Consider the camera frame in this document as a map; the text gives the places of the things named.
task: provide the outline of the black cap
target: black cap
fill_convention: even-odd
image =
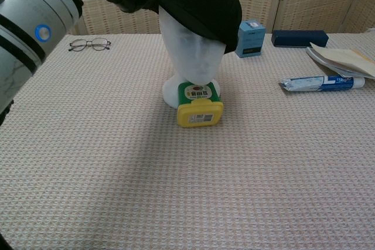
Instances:
[[[158,5],[192,32],[226,44],[225,53],[236,49],[242,20],[239,0],[155,0],[148,8],[159,12]]]

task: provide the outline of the mannequin head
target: mannequin head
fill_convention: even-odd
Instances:
[[[193,33],[161,6],[159,23],[165,47],[176,72],[197,85],[210,83],[219,68],[226,45]]]

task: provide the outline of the glasses frame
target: glasses frame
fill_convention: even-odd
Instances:
[[[107,41],[107,44],[93,44],[93,41],[96,40],[96,39],[104,39],[104,40]],[[85,44],[85,46],[84,46],[82,49],[80,49],[80,50],[75,50],[74,47],[75,47],[75,48],[81,47],[81,46],[73,46],[73,43],[74,43],[74,42],[77,42],[77,41],[79,41],[79,40],[84,40],[84,41],[86,42],[86,44]],[[70,48],[68,51],[74,51],[74,52],[81,52],[81,51],[83,51],[84,49],[86,49],[87,47],[92,47],[95,51],[103,51],[103,50],[105,50],[105,49],[110,50],[110,47],[109,47],[109,46],[111,46],[111,42],[110,42],[108,39],[103,38],[103,37],[94,38],[93,40],[76,39],[76,40],[74,40],[73,42],[69,43],[69,46],[70,46],[71,48]],[[95,49],[95,46],[101,46],[101,47],[103,47],[103,49],[101,49],[101,50],[97,50],[97,49]]]

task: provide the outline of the small box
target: small box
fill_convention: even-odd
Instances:
[[[265,27],[257,20],[244,20],[238,31],[236,54],[240,58],[261,54],[265,36]]]

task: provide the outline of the textured tablecloth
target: textured tablecloth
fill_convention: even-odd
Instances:
[[[225,55],[217,126],[183,129],[160,35],[67,36],[0,127],[0,232],[15,249],[374,249],[375,83],[287,93],[324,74],[304,49]],[[375,35],[330,35],[375,59]]]

